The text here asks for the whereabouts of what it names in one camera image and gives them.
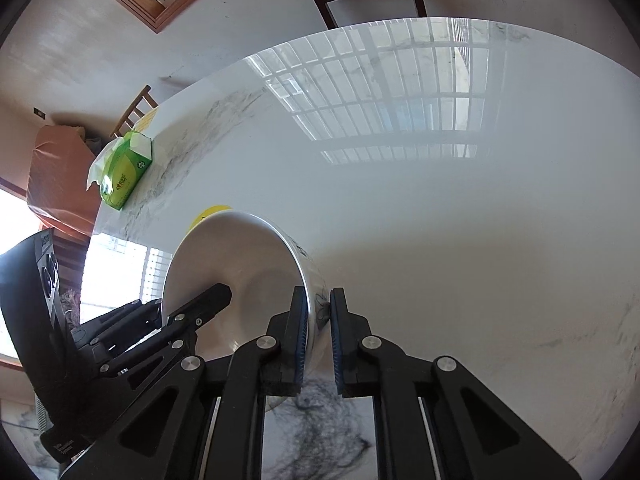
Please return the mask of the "orange cloth covered furniture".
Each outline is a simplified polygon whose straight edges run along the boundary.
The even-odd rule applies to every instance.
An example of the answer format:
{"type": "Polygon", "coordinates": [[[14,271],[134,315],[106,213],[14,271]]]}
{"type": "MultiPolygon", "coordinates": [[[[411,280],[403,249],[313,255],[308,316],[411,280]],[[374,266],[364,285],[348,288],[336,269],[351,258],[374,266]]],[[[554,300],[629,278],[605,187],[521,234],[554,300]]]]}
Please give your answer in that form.
{"type": "Polygon", "coordinates": [[[94,161],[85,129],[43,126],[36,135],[26,202],[47,228],[83,240],[90,238],[101,199],[95,185],[86,188],[94,161]]]}

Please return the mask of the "green tissue pack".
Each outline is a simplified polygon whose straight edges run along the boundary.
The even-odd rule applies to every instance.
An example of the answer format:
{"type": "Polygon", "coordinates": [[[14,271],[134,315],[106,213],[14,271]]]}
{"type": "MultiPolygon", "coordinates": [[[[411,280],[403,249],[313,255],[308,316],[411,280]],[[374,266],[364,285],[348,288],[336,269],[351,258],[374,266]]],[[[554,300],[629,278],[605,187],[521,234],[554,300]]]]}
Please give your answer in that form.
{"type": "Polygon", "coordinates": [[[88,170],[86,189],[95,184],[106,206],[122,210],[152,161],[152,140],[130,130],[108,142],[96,156],[88,170]]]}

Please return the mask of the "yellow warning sticker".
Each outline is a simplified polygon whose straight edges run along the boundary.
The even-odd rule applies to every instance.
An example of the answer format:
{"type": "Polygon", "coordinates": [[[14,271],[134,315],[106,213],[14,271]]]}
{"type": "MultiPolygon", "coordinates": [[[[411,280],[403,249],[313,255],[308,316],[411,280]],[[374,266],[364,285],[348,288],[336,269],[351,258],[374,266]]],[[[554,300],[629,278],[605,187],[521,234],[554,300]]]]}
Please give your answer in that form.
{"type": "Polygon", "coordinates": [[[221,211],[226,211],[226,210],[230,210],[231,207],[228,205],[214,205],[214,206],[210,206],[208,208],[206,208],[205,210],[201,211],[196,217],[195,219],[192,221],[191,225],[190,225],[190,229],[193,229],[194,226],[197,226],[200,222],[202,222],[203,220],[207,219],[208,217],[212,216],[213,214],[218,214],[218,212],[221,211]]]}

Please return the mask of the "white Rabbit bowl pink base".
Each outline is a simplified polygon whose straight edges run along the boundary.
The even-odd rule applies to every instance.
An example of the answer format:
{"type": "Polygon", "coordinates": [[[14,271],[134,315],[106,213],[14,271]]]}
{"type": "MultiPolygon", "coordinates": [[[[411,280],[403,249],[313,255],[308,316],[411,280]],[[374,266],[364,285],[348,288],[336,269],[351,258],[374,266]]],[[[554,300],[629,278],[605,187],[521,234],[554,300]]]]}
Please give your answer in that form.
{"type": "Polygon", "coordinates": [[[254,214],[224,210],[190,229],[172,256],[162,293],[163,321],[217,283],[230,287],[231,302],[198,329],[196,353],[224,356],[267,333],[273,315],[291,307],[296,286],[308,302],[305,373],[329,367],[326,328],[329,291],[305,249],[254,214]]]}

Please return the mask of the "light wooden chair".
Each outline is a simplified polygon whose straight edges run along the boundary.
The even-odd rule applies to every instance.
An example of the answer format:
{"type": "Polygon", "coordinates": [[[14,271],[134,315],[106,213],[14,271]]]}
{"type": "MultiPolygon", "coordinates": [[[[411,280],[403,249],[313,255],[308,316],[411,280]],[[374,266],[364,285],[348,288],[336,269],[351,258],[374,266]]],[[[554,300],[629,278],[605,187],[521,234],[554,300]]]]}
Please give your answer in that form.
{"type": "Polygon", "coordinates": [[[152,110],[158,107],[157,100],[152,97],[151,91],[152,88],[149,84],[146,84],[140,90],[114,125],[111,132],[112,138],[124,136],[134,128],[140,119],[149,115],[152,110]]]}

